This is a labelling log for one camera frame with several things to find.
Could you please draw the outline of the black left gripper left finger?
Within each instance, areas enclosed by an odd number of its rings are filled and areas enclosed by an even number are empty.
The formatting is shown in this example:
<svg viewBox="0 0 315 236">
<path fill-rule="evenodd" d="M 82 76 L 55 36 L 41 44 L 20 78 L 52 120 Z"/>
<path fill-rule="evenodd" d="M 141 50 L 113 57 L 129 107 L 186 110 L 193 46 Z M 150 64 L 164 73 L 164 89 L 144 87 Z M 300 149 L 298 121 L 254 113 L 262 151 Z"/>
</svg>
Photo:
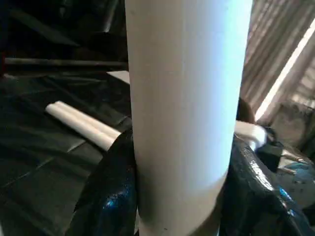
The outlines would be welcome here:
<svg viewBox="0 0 315 236">
<path fill-rule="evenodd" d="M 133 236 L 136 214 L 136 162 L 129 129 L 118 136 L 89 175 L 66 235 Z"/>
</svg>

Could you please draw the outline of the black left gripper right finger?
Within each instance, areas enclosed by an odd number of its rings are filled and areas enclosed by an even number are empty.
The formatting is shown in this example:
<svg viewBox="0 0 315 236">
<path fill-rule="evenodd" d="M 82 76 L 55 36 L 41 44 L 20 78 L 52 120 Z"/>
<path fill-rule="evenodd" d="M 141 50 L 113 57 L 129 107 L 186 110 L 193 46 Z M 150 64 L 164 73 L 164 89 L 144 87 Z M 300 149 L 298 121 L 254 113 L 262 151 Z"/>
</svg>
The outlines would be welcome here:
<svg viewBox="0 0 315 236">
<path fill-rule="evenodd" d="M 224 184 L 220 235 L 313 236 L 306 215 L 241 139 L 234 138 Z"/>
</svg>

